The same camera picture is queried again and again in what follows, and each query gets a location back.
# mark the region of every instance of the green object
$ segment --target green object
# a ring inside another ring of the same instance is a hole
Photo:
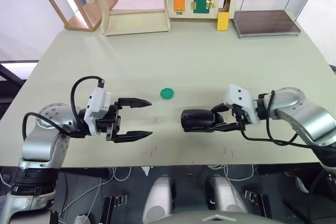
[[[209,13],[210,9],[206,8],[207,0],[194,0],[196,2],[196,9],[194,9],[194,13]]]
[[[173,96],[174,96],[174,91],[172,89],[170,89],[170,88],[165,88],[165,89],[161,90],[160,96],[164,100],[172,99]]]

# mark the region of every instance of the green door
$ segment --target green door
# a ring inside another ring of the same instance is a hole
[[[196,2],[196,9],[194,9],[194,13],[209,13],[209,9],[206,8],[207,0],[194,0]]]

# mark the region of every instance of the orange panel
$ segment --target orange panel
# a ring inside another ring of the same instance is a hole
[[[185,10],[185,0],[174,0],[174,12],[177,12],[177,9]]]

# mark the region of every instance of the wire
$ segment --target wire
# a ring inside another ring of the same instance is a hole
[[[55,127],[60,133],[69,136],[70,133],[66,132],[64,129],[62,129],[60,126],[58,126],[56,123],[54,123],[53,121],[47,119],[46,117],[35,113],[35,112],[28,112],[27,114],[25,114],[25,116],[23,117],[23,121],[22,121],[22,137],[23,137],[23,141],[26,139],[27,137],[27,133],[26,133],[26,127],[27,127],[27,120],[28,117],[32,115],[35,116],[37,118],[40,118],[41,120],[45,121],[46,123],[49,123],[50,125],[52,125],[53,127]]]
[[[128,178],[130,177],[130,175],[131,175],[131,171],[132,171],[132,167],[129,167],[129,168],[130,168],[130,171],[128,172],[127,177],[126,177],[126,178],[123,178],[123,179],[119,179],[119,178],[117,178],[116,175],[115,175],[115,173],[116,173],[116,171],[117,171],[117,168],[115,168],[115,167],[112,168],[113,176],[114,176],[114,178],[116,179],[116,181],[123,182],[123,181],[125,181],[126,179],[128,179]]]
[[[81,197],[83,197],[84,195],[86,195],[86,194],[88,194],[89,192],[91,192],[92,190],[95,190],[97,187],[99,187],[99,186],[103,186],[103,185],[106,185],[107,183],[110,183],[112,180],[113,180],[113,178],[114,178],[114,176],[112,175],[112,177],[108,180],[108,181],[106,181],[106,182],[104,182],[104,183],[102,183],[102,184],[98,184],[98,185],[96,185],[96,186],[94,186],[94,187],[92,187],[91,189],[89,189],[89,190],[87,190],[85,193],[83,193],[82,195],[80,195],[80,196],[78,196],[76,199],[74,199],[72,202],[70,202],[64,209],[63,209],[63,211],[58,215],[58,216],[60,216],[63,212],[65,212],[73,203],[75,203],[77,200],[79,200]]]
[[[65,180],[65,197],[64,197],[64,201],[63,201],[63,206],[62,206],[62,211],[63,212],[63,209],[65,207],[65,203],[68,202],[68,178],[67,178],[67,174],[64,173],[64,180]]]
[[[297,138],[298,134],[295,134],[291,138],[291,140],[289,140],[289,142],[287,142],[287,143],[280,143],[278,140],[275,140],[272,137],[271,132],[270,132],[270,128],[269,128],[269,118],[270,118],[270,114],[271,114],[271,105],[273,103],[274,96],[275,96],[275,91],[272,90],[271,91],[271,97],[269,98],[269,102],[268,102],[268,106],[267,106],[266,131],[267,131],[267,135],[268,135],[269,139],[271,139],[273,143],[275,143],[277,145],[280,145],[280,146],[286,146],[286,145],[289,145],[289,143],[293,142]]]
[[[71,110],[72,110],[72,113],[74,114],[74,117],[76,119],[76,122],[77,122],[77,125],[78,125],[78,128],[80,129],[84,129],[85,126],[84,124],[82,123],[81,119],[79,118],[79,115],[76,111],[76,105],[75,105],[75,91],[76,91],[76,88],[77,86],[85,81],[85,80],[89,80],[89,79],[96,79],[99,81],[99,83],[103,83],[103,79],[101,79],[100,77],[98,76],[85,76],[83,78],[80,78],[78,81],[75,82],[75,84],[72,86],[72,89],[71,89],[71,93],[70,93],[70,104],[71,104]]]
[[[96,185],[96,186],[94,186],[94,187],[92,187],[91,189],[89,189],[89,190],[87,190],[85,193],[83,193],[82,195],[80,195],[80,196],[78,196],[76,199],[74,199],[72,202],[70,202],[63,210],[62,210],[62,212],[58,215],[59,217],[60,217],[60,215],[63,213],[63,212],[65,212],[72,204],[74,204],[77,200],[79,200],[81,197],[83,197],[84,195],[86,195],[86,194],[88,194],[89,192],[91,192],[92,190],[95,190],[97,187],[100,187],[100,186],[103,186],[103,185],[106,185],[106,184],[108,184],[108,183],[110,183],[112,180],[113,180],[113,178],[115,179],[115,180],[117,180],[117,181],[120,181],[120,182],[122,182],[122,181],[125,181],[126,179],[128,179],[129,177],[130,177],[130,175],[131,175],[131,171],[132,171],[132,167],[130,167],[130,171],[129,171],[129,173],[128,173],[128,175],[127,175],[127,177],[126,178],[124,178],[124,179],[118,179],[116,176],[115,176],[115,173],[116,173],[116,171],[117,171],[117,168],[112,168],[112,176],[111,176],[111,178],[108,180],[108,181],[106,181],[106,182],[104,182],[104,183],[99,183],[98,185]]]
[[[101,182],[102,182],[102,179],[100,179],[100,183],[99,183],[99,187],[98,187],[97,193],[96,193],[96,195],[95,195],[95,197],[94,197],[94,199],[93,199],[93,202],[92,202],[92,204],[91,204],[91,207],[90,207],[90,209],[89,209],[89,212],[88,212],[88,214],[86,215],[86,217],[85,217],[85,219],[84,219],[84,221],[83,221],[84,223],[85,223],[85,221],[88,219],[88,217],[89,217],[89,215],[90,215],[90,213],[91,213],[92,207],[93,207],[93,205],[94,205],[94,203],[95,203],[95,201],[96,201],[97,195],[98,195],[99,190],[100,190]]]
[[[308,224],[312,224],[311,221],[311,195],[315,191],[316,186],[320,182],[321,178],[326,174],[327,172],[323,169],[320,174],[314,179],[313,184],[311,184],[311,187],[309,189],[308,193],[308,205],[307,205],[307,218],[308,218]]]
[[[228,168],[227,165],[224,166],[224,175],[225,175],[226,179],[231,180],[231,181],[245,181],[245,180],[248,180],[248,179],[250,179],[254,176],[254,167],[253,167],[253,165],[251,165],[251,167],[252,167],[252,174],[250,176],[248,176],[247,178],[242,178],[242,179],[229,178],[228,177],[229,168]]]
[[[225,165],[207,165],[208,168],[210,168],[211,170],[220,170],[220,169],[224,169]]]
[[[0,173],[0,179],[1,179],[1,182],[5,185],[5,186],[8,186],[9,188],[12,188],[12,186],[10,184],[7,184],[4,179],[2,178],[2,175]]]
[[[271,139],[267,139],[267,138],[248,137],[248,136],[245,135],[245,132],[244,132],[243,128],[240,129],[240,132],[245,139],[250,140],[250,141],[272,142]],[[322,147],[322,146],[296,144],[296,143],[292,143],[292,142],[289,142],[289,141],[282,141],[282,140],[277,140],[277,141],[280,142],[280,143],[285,143],[285,144],[288,143],[288,145],[292,145],[292,146],[296,146],[296,147],[300,147],[300,148],[306,148],[306,149],[312,149],[312,150],[333,151],[333,152],[336,151],[335,148],[333,148],[333,147],[327,147],[327,146]]]

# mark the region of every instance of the latch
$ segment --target latch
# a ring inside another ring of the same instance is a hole
[[[176,10],[176,14],[177,15],[182,15],[183,14],[183,10],[181,8]]]
[[[197,7],[197,3],[196,2],[191,2],[190,3],[190,9],[191,10],[196,10],[196,7]]]
[[[215,1],[214,0],[206,0],[206,8],[210,9],[210,8],[214,8],[215,5]]]

